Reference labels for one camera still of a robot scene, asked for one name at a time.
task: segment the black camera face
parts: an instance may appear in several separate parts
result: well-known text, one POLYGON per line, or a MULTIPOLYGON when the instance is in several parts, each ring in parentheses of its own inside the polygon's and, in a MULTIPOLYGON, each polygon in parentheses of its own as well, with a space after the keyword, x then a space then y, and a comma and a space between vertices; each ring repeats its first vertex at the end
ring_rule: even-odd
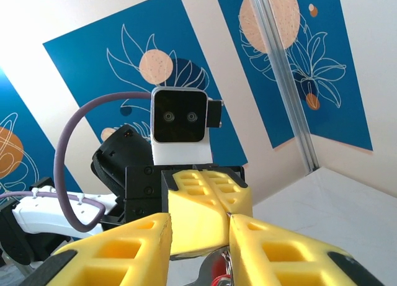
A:
POLYGON ((154 94, 153 137, 157 142, 199 142, 205 135, 208 97, 191 89, 164 89, 154 94))

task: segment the camera lens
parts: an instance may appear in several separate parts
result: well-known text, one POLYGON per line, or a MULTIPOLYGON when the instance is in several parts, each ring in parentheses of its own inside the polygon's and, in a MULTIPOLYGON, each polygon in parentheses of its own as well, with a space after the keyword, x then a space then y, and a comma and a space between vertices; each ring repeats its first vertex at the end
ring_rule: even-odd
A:
POLYGON ((187 114, 187 120, 194 123, 197 120, 197 114, 195 114, 194 112, 189 112, 187 114))
POLYGON ((172 112, 167 111, 167 112, 164 114, 164 120, 165 120, 166 122, 171 123, 174 119, 175 119, 175 116, 174 116, 174 114, 173 114, 172 112))

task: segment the white wall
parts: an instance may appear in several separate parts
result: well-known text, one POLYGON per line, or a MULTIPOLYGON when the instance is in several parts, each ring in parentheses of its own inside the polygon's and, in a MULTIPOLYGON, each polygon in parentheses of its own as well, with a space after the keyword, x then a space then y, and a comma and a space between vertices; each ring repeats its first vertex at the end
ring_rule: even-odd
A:
POLYGON ((394 196, 397 196, 396 1, 341 0, 373 153, 313 137, 323 166, 394 196))
MULTIPOLYGON (((54 146, 78 105, 42 43, 142 1, 1 0, 0 64, 54 146)), ((245 150, 247 180, 258 202, 305 174, 297 145, 272 149, 217 0, 182 1, 245 150)), ((85 192, 106 191, 89 169, 98 147, 82 121, 66 165, 85 192)))

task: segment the metal pole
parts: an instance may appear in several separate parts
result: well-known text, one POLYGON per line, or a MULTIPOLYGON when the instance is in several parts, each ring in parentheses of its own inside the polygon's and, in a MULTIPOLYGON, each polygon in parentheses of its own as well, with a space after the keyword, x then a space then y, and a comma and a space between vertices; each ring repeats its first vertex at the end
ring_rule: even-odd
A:
POLYGON ((306 170, 319 168, 302 103, 269 0, 250 0, 306 170))

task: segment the white table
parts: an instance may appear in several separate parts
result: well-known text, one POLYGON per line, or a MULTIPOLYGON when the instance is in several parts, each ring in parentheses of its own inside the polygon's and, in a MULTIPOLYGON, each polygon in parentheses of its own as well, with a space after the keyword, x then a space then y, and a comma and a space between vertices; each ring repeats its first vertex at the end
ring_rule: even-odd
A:
MULTIPOLYGON (((397 285, 397 198, 321 168, 257 204, 254 216, 339 246, 397 285)), ((171 262, 168 285, 193 282, 202 260, 171 262)))

